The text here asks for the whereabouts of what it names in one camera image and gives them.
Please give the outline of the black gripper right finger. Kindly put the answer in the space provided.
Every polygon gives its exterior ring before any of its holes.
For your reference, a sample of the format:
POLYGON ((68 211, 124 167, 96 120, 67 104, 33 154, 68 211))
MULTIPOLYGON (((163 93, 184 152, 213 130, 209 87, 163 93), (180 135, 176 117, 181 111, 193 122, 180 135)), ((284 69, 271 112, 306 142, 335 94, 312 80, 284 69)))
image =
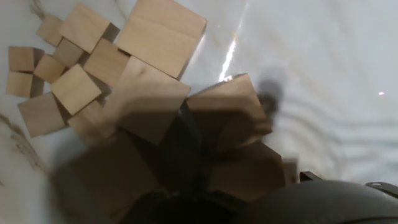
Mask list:
MULTIPOLYGON (((322 180, 319 176, 310 171, 300 172, 300 182, 309 180, 322 180)), ((397 186, 386 182, 368 182, 365 186, 381 191, 387 195, 397 198, 397 186)))

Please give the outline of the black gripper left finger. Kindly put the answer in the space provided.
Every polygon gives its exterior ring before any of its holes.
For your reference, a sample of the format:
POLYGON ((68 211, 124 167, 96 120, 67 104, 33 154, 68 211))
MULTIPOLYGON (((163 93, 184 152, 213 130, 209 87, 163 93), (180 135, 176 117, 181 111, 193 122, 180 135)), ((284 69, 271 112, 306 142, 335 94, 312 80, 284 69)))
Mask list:
POLYGON ((150 192, 135 202, 120 224, 228 224, 247 206, 222 191, 172 196, 150 192))

